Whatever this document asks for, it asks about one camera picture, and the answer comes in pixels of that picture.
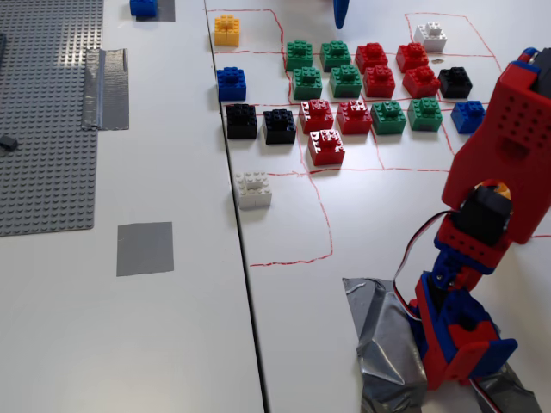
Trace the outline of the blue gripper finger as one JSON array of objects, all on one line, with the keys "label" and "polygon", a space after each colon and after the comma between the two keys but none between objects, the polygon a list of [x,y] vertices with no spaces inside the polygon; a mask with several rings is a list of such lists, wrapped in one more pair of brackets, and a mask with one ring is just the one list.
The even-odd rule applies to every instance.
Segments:
[{"label": "blue gripper finger", "polygon": [[342,29],[348,13],[350,0],[333,0],[334,20],[337,29]]}]

